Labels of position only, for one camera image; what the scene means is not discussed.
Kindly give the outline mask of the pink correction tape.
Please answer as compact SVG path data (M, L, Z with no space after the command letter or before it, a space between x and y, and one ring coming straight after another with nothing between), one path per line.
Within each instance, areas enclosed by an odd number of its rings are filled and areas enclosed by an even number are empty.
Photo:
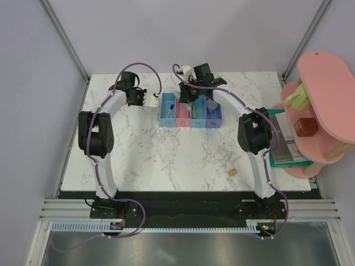
M180 105L180 111L179 111L179 116L180 118L190 118L190 111L191 107L189 104L181 104Z

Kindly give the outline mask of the blue whiteboard marker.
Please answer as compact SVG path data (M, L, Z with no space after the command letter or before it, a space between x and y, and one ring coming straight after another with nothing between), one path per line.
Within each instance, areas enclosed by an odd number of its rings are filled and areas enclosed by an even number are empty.
M170 105L169 111L168 111L168 113L166 114L166 117L165 117L166 119L169 118L170 114L172 113L172 111L173 111L173 109L174 109L174 106L175 106L175 104L171 104L171 105Z

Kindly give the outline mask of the teal blue plastic bin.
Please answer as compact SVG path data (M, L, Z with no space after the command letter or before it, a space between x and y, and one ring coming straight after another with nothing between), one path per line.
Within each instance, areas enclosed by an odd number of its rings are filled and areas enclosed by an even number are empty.
M204 128L206 125L206 97L200 95L192 105L196 105L197 107L197 118L191 119L191 127L192 128Z

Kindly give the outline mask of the pink plastic bin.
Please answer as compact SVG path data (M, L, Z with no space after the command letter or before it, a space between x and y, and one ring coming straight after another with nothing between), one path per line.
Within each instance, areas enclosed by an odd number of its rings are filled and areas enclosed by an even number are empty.
M179 100L176 100L175 104L175 123L177 127L190 127L191 126L191 111L190 111L190 118L180 118L179 111L180 111L180 103Z

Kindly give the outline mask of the clear jar of clips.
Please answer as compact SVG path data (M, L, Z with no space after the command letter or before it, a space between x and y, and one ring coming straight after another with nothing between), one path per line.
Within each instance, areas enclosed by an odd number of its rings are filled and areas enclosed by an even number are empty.
M209 114L214 113L217 108L218 108L219 104L211 99L207 99L206 101L206 107L207 107L207 111Z

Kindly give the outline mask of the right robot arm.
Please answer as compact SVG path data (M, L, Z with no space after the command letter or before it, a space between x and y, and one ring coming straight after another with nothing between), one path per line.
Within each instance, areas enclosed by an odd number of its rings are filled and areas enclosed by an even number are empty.
M254 204L255 214L267 218L274 212L273 203L266 198L275 195L270 174L269 152L273 124L265 108L256 108L232 92L227 81L215 77L207 63L191 68L173 65L180 80L179 102L191 104L204 95L231 113L238 121L237 140L249 157L255 184L255 194L261 198Z

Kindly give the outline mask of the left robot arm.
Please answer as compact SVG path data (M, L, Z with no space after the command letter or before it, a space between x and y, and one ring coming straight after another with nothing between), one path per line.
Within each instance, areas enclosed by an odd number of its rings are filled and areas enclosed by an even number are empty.
M96 183L96 196L108 199L103 212L110 218L121 214L122 205L113 198L118 192L114 182L110 153L114 147L112 118L125 105L143 105L146 90L138 88L137 74L125 71L112 85L105 98L91 111L78 115L78 145L90 161Z

